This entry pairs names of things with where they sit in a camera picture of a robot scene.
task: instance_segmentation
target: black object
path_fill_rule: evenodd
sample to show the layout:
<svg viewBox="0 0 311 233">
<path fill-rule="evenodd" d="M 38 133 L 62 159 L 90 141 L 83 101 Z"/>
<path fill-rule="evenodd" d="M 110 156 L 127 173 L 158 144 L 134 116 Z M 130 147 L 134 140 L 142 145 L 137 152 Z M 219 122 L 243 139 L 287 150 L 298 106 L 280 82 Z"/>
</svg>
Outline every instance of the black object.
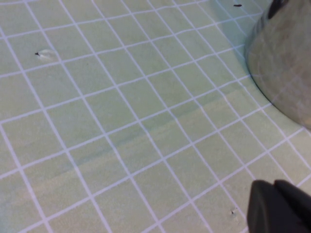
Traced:
<svg viewBox="0 0 311 233">
<path fill-rule="evenodd" d="M 274 0 L 271 3 L 268 19 L 272 19 L 272 17 L 283 7 L 287 4 L 288 0 Z"/>
<path fill-rule="evenodd" d="M 247 224 L 250 233 L 311 233 L 311 197 L 287 181 L 253 181 Z"/>
</svg>

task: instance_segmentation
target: black plastic handle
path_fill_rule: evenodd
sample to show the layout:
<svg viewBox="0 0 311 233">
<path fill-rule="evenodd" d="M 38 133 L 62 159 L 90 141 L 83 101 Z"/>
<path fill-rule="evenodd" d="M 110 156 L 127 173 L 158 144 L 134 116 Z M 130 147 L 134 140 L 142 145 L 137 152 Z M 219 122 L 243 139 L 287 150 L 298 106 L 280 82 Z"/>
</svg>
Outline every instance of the black plastic handle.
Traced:
<svg viewBox="0 0 311 233">
<path fill-rule="evenodd" d="M 271 3 L 270 10 L 268 13 L 268 19 L 272 19 L 272 17 L 288 3 L 289 0 L 274 0 Z"/>
</svg>

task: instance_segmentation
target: debris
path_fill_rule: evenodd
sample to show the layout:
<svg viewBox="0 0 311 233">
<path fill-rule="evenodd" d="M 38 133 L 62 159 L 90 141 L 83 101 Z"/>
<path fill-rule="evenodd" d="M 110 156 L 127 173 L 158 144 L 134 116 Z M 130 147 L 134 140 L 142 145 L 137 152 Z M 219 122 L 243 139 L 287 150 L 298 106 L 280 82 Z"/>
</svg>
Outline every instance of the debris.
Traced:
<svg viewBox="0 0 311 233">
<path fill-rule="evenodd" d="M 53 50 L 41 50 L 39 52 L 36 52 L 35 55 L 38 56 L 38 58 L 42 62 L 57 62 L 57 56 L 56 52 Z"/>
</svg>

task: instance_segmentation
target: stainless steel container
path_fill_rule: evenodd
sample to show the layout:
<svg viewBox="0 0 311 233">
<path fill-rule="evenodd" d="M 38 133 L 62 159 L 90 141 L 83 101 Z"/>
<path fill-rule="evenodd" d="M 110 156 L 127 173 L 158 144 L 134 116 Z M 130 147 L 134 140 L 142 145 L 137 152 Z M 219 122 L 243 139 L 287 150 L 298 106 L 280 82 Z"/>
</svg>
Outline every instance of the stainless steel container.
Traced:
<svg viewBox="0 0 311 233">
<path fill-rule="evenodd" d="M 311 128 L 311 0 L 274 0 L 247 39 L 245 57 L 266 98 Z"/>
</svg>

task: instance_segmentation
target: grid square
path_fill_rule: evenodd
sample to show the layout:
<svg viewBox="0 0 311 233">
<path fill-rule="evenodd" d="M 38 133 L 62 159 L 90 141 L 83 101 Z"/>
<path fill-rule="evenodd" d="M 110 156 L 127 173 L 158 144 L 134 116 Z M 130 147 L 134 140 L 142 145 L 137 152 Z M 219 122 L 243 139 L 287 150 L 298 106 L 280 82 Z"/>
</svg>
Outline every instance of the grid square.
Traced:
<svg viewBox="0 0 311 233">
<path fill-rule="evenodd" d="M 234 77 L 216 55 L 206 57 L 198 61 L 198 64 L 216 86 L 221 86 L 234 80 Z"/>
<path fill-rule="evenodd" d="M 168 107 L 190 99 L 190 95 L 171 71 L 149 78 Z"/>
<path fill-rule="evenodd" d="M 299 129 L 301 129 L 301 125 L 289 119 L 287 116 L 282 114 L 276 107 L 273 105 L 266 107 L 264 109 L 265 113 L 274 121 L 278 127 L 282 129 L 286 136 L 290 136 Z"/>
<path fill-rule="evenodd" d="M 189 55 L 173 36 L 159 39 L 154 43 L 172 67 L 191 61 Z"/>
<path fill-rule="evenodd" d="M 237 79 L 249 75 L 244 58 L 235 50 L 223 52 L 219 56 Z"/>
<path fill-rule="evenodd" d="M 256 102 L 261 106 L 265 106 L 269 104 L 270 102 L 267 100 L 267 98 L 261 93 L 261 91 L 258 89 L 258 87 L 255 85 L 252 78 L 248 77 L 241 81 L 242 85 L 246 87 L 248 92 L 254 97 Z"/>
<path fill-rule="evenodd" d="M 238 25 L 234 21 L 228 21 L 217 25 L 225 37 L 232 43 L 233 46 L 244 44 L 246 35 L 242 33 Z"/>
<path fill-rule="evenodd" d="M 220 186 L 195 201 L 200 212 L 215 233 L 241 232 L 246 223 L 239 212 L 231 214 L 235 208 Z"/>
<path fill-rule="evenodd" d="M 101 134 L 82 100 L 49 109 L 48 113 L 67 148 Z"/>
<path fill-rule="evenodd" d="M 101 15 L 89 0 L 62 0 L 62 2 L 76 22 L 101 18 Z"/>
<path fill-rule="evenodd" d="M 0 134 L 0 158 L 1 158 L 0 175 L 16 168 L 12 155 L 9 149 L 7 148 L 7 145 L 1 134 Z"/>
<path fill-rule="evenodd" d="M 0 60 L 0 74 L 7 74 L 19 70 L 4 40 L 0 40 Z"/>
<path fill-rule="evenodd" d="M 163 218 L 187 201 L 185 194 L 164 163 L 134 177 L 158 218 Z"/>
<path fill-rule="evenodd" d="M 174 33 L 192 28 L 177 8 L 164 8 L 158 12 Z"/>
<path fill-rule="evenodd" d="M 125 50 L 100 54 L 99 58 L 117 84 L 142 76 Z"/>
<path fill-rule="evenodd" d="M 221 34 L 216 26 L 201 29 L 199 33 L 213 47 L 215 52 L 221 52 L 232 48 L 227 38 Z"/>
<path fill-rule="evenodd" d="M 147 0 L 123 0 L 131 12 L 149 11 L 152 7 Z"/>
<path fill-rule="evenodd" d="M 256 112 L 244 121 L 267 149 L 284 139 L 277 127 L 263 112 Z"/>
<path fill-rule="evenodd" d="M 92 193 L 126 176 L 116 154 L 104 138 L 71 150 L 70 153 Z"/>
<path fill-rule="evenodd" d="M 79 27 L 95 52 L 121 47 L 117 37 L 103 20 L 83 23 Z"/>
<path fill-rule="evenodd" d="M 201 95 L 214 88 L 195 63 L 178 67 L 175 72 L 193 96 Z"/>
<path fill-rule="evenodd" d="M 294 184 L 300 183 L 311 172 L 287 142 L 271 151 L 271 154 L 292 179 Z"/>
<path fill-rule="evenodd" d="M 194 59 L 199 59 L 213 53 L 196 31 L 184 32 L 177 37 Z"/>
<path fill-rule="evenodd" d="M 9 38 L 9 42 L 16 54 L 21 66 L 24 69 L 41 66 L 53 61 L 42 61 L 35 55 L 43 49 L 50 49 L 50 46 L 42 33 L 31 33 Z"/>
<path fill-rule="evenodd" d="M 173 153 L 189 143 L 168 112 L 145 120 L 142 124 L 146 127 L 163 156 Z"/>
<path fill-rule="evenodd" d="M 221 134 L 244 163 L 264 153 L 262 146 L 241 122 L 225 128 Z"/>
<path fill-rule="evenodd" d="M 173 0 L 149 0 L 154 8 L 160 8 L 165 6 L 174 6 Z"/>
<path fill-rule="evenodd" d="M 5 35 L 39 29 L 23 3 L 0 6 L 0 26 Z"/>
<path fill-rule="evenodd" d="M 240 3 L 243 5 L 243 9 L 249 15 L 261 13 L 261 9 L 253 1 L 241 0 Z"/>
<path fill-rule="evenodd" d="M 72 23 L 58 1 L 33 1 L 29 6 L 43 28 Z"/>
<path fill-rule="evenodd" d="M 151 43 L 145 43 L 128 48 L 145 75 L 156 73 L 168 66 Z"/>
<path fill-rule="evenodd" d="M 204 222 L 200 219 L 200 217 L 191 205 L 188 205 L 169 219 L 165 220 L 162 225 L 167 233 L 209 232 L 204 225 Z"/>
<path fill-rule="evenodd" d="M 46 31 L 62 60 L 90 54 L 91 50 L 74 27 L 58 28 Z"/>
<path fill-rule="evenodd" d="M 245 16 L 246 13 L 243 11 L 242 7 L 232 7 L 232 4 L 228 4 L 227 0 L 216 0 L 220 6 L 222 6 L 226 12 L 232 17 L 237 18 Z"/>
<path fill-rule="evenodd" d="M 46 216 L 87 197 L 74 167 L 64 154 L 28 167 L 25 173 Z"/>
<path fill-rule="evenodd" d="M 147 134 L 138 124 L 115 132 L 109 138 L 131 173 L 160 159 Z"/>
<path fill-rule="evenodd" d="M 197 100 L 217 128 L 221 128 L 237 119 L 225 99 L 217 91 L 213 91 Z"/>
<path fill-rule="evenodd" d="M 90 96 L 86 100 L 106 132 L 135 121 L 130 109 L 115 89 Z"/>
<path fill-rule="evenodd" d="M 217 0 L 209 0 L 198 4 L 215 21 L 221 22 L 230 19 L 229 15 L 219 6 Z"/>
<path fill-rule="evenodd" d="M 304 159 L 311 164 L 311 137 L 306 131 L 302 131 L 296 134 L 290 139 L 291 143 L 294 145 L 296 150 L 304 157 Z"/>
<path fill-rule="evenodd" d="M 121 0 L 94 0 L 94 3 L 106 18 L 126 15 L 129 13 Z"/>
<path fill-rule="evenodd" d="M 112 86 L 111 80 L 94 56 L 67 62 L 65 65 L 83 94 Z"/>
<path fill-rule="evenodd" d="M 0 190 L 2 232 L 19 232 L 41 220 L 19 172 L 1 179 Z"/>
<path fill-rule="evenodd" d="M 248 166 L 248 169 L 255 176 L 257 180 L 265 180 L 273 183 L 274 180 L 287 180 L 282 170 L 276 163 L 265 155 Z"/>
<path fill-rule="evenodd" d="M 139 118 L 164 109 L 163 104 L 146 80 L 121 86 L 120 90 Z"/>
<path fill-rule="evenodd" d="M 0 79 L 0 120 L 38 109 L 31 89 L 22 75 Z"/>
<path fill-rule="evenodd" d="M 62 149 L 43 113 L 10 121 L 3 127 L 22 165 Z"/>
<path fill-rule="evenodd" d="M 27 231 L 27 233 L 49 233 L 47 228 L 44 226 L 44 224 L 41 224 L 40 226 L 30 230 L 30 231 Z"/>
<path fill-rule="evenodd" d="M 245 215 L 247 214 L 247 200 L 249 199 L 252 182 L 252 177 L 245 169 L 224 182 L 225 188 Z"/>
<path fill-rule="evenodd" d="M 155 12 L 135 14 L 135 18 L 150 39 L 170 35 L 170 30 Z"/>
<path fill-rule="evenodd" d="M 173 108 L 172 113 L 192 142 L 215 130 L 194 101 Z"/>
<path fill-rule="evenodd" d="M 193 147 L 170 157 L 167 162 L 191 198 L 216 183 L 215 178 Z"/>
<path fill-rule="evenodd" d="M 36 69 L 28 72 L 27 76 L 44 106 L 79 96 L 61 65 Z"/>
<path fill-rule="evenodd" d="M 112 19 L 109 23 L 125 45 L 131 45 L 147 40 L 143 31 L 131 16 Z"/>
<path fill-rule="evenodd" d="M 108 232 L 91 201 L 52 219 L 50 225 L 55 232 Z"/>
<path fill-rule="evenodd" d="M 196 147 L 219 179 L 242 166 L 218 134 L 202 140 Z"/>
<path fill-rule="evenodd" d="M 258 108 L 251 96 L 238 83 L 229 84 L 223 87 L 221 91 L 241 117 Z"/>
<path fill-rule="evenodd" d="M 195 28 L 204 27 L 213 23 L 196 3 L 181 6 L 180 9 L 185 13 L 186 17 L 191 21 Z"/>
<path fill-rule="evenodd" d="M 100 194 L 96 201 L 113 232 L 142 232 L 154 223 L 130 181 Z"/>
<path fill-rule="evenodd" d="M 236 22 L 246 35 L 249 35 L 251 33 L 255 25 L 255 22 L 252 20 L 251 17 L 238 18 L 236 19 Z"/>
</svg>

